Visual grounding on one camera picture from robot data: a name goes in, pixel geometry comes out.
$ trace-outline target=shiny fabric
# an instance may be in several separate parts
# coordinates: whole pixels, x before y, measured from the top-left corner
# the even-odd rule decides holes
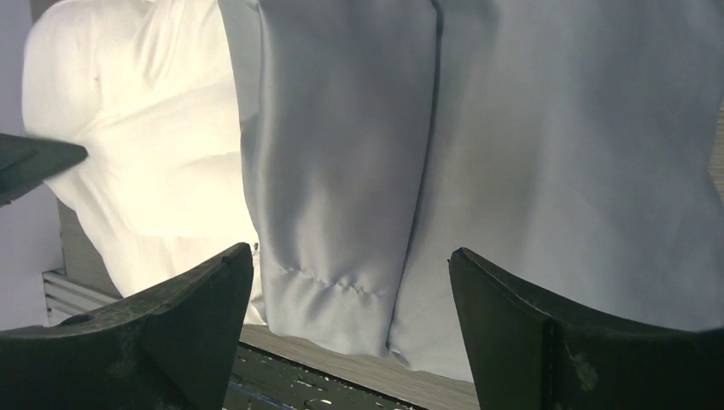
[[[382,355],[429,134],[435,10],[314,6],[259,2],[260,114],[242,163],[266,320],[277,334]]]
[[[409,20],[398,2],[259,1],[259,124],[242,152],[272,330],[342,353],[387,344],[412,369],[470,380],[447,276],[461,246],[607,313],[724,325],[724,208],[707,173],[719,2],[402,3]],[[435,18],[437,49],[412,41]],[[252,49],[231,50],[235,70]],[[387,60],[368,67],[375,50]]]

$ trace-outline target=white fabric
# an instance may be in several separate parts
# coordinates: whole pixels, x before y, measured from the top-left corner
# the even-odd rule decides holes
[[[258,242],[216,0],[60,2],[32,29],[24,70],[27,133],[88,149],[47,183],[121,295]],[[246,323],[263,324],[260,298],[255,278]]]
[[[260,73],[242,158],[272,331],[471,380],[461,246],[626,319],[724,324],[719,0],[440,0],[438,50],[428,0],[219,3],[240,107]]]

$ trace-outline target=black plastic part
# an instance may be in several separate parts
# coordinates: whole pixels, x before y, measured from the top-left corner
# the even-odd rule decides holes
[[[724,329],[688,332],[599,312],[468,249],[450,279],[481,408],[724,408]]]
[[[0,332],[0,408],[219,410],[252,278],[238,244],[56,327]]]
[[[71,143],[0,133],[0,207],[87,156],[85,148]]]
[[[224,408],[424,410],[244,343],[239,343]]]

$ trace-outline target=stitching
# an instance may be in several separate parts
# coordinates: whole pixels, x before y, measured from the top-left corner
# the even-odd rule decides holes
[[[299,273],[299,274],[305,276],[306,278],[309,278],[309,279],[311,279],[312,281],[314,281],[314,282],[316,282],[316,283],[318,283],[318,284],[321,284],[321,285],[322,285],[323,287],[325,287],[325,288],[336,287],[336,288],[341,288],[341,289],[343,289],[343,290],[353,290],[355,293],[361,294],[361,295],[364,295],[364,296],[388,297],[388,294],[386,294],[386,293],[382,293],[382,292],[369,292],[368,290],[364,290],[364,289],[362,289],[362,288],[360,288],[360,287],[358,287],[358,286],[354,286],[353,284],[340,284],[340,283],[327,282],[327,281],[325,281],[325,280],[322,280],[322,279],[318,278],[314,273],[309,272],[309,271],[306,271],[306,270],[302,270],[302,269],[292,269],[292,268],[288,268],[288,267],[284,267],[284,266],[279,266],[279,265],[276,264],[276,263],[272,263],[272,265],[274,265],[277,269],[279,269],[280,271],[282,271],[282,273],[285,273],[285,274],[295,274],[295,273]]]

